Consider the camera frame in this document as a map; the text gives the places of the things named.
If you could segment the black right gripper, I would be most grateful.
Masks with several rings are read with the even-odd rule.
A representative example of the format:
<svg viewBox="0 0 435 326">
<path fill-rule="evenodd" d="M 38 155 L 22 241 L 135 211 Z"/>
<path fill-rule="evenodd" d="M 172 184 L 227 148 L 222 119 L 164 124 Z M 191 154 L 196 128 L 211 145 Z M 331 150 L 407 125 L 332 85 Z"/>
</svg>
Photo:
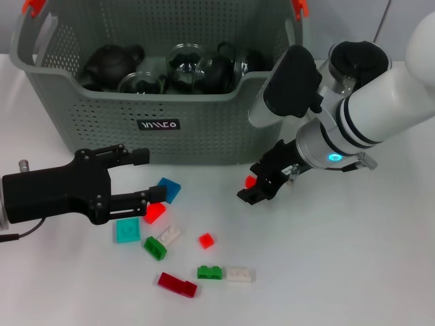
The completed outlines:
<svg viewBox="0 0 435 326">
<path fill-rule="evenodd" d="M 292 171 L 294 174 L 295 170 L 303 173 L 307 170 L 307 164 L 298 153 L 296 140 L 285 143 L 281 139 L 249 169 L 257 176 L 256 186 L 240 190 L 237 197 L 255 205 L 274 198 L 282 185 L 290 180 Z"/>
</svg>

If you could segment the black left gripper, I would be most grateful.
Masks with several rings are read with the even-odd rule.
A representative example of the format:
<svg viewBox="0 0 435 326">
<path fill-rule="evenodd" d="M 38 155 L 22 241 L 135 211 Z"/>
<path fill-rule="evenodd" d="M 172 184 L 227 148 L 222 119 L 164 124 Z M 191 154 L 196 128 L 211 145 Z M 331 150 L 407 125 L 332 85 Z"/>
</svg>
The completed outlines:
<svg viewBox="0 0 435 326">
<path fill-rule="evenodd" d="M 143 216 L 148 204 L 166 201 L 167 187 L 111 196 L 108 168 L 149 163 L 148 148 L 129 151 L 118 144 L 102 148 L 101 158 L 86 150 L 64 166 L 5 175 L 1 179 L 5 214 L 10 223 L 22 223 L 79 213 L 95 225 L 107 223 L 109 216 L 111 220 Z"/>
</svg>

